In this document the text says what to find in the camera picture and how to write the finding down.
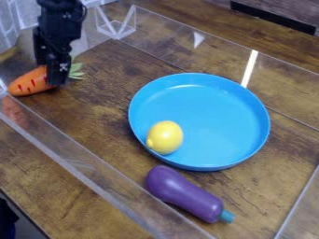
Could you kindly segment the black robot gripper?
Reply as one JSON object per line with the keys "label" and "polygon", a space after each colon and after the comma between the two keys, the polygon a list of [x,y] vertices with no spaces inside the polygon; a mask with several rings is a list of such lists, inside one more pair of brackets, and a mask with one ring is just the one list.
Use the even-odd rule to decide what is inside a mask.
{"label": "black robot gripper", "polygon": [[[32,30],[33,54],[38,65],[46,64],[46,84],[65,84],[71,68],[71,42],[81,37],[87,7],[81,0],[36,0],[41,9]],[[57,52],[65,55],[48,54]]]}

